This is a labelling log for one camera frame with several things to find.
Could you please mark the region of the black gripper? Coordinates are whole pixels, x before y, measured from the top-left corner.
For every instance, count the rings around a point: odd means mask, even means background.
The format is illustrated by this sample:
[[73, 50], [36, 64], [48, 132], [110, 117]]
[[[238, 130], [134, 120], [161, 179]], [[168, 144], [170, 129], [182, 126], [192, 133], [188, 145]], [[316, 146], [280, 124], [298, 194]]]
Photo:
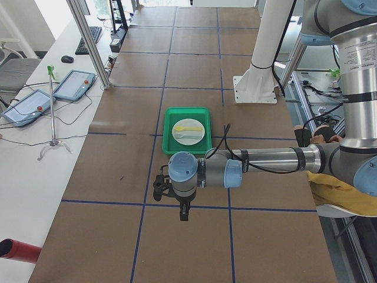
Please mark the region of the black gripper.
[[178, 197], [177, 200], [180, 203], [180, 220], [187, 222], [189, 220], [191, 197]]

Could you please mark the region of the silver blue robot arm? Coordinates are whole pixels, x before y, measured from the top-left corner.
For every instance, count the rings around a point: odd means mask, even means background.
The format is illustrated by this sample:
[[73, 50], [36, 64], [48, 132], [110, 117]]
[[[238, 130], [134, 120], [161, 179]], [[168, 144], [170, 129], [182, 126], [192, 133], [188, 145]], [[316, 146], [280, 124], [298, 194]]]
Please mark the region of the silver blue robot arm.
[[210, 149], [203, 158], [178, 152], [153, 196], [175, 198], [189, 218], [198, 187], [239, 187], [247, 172], [307, 173], [320, 215], [376, 216], [376, 2], [306, 1], [302, 42], [339, 48], [345, 137], [281, 149]]

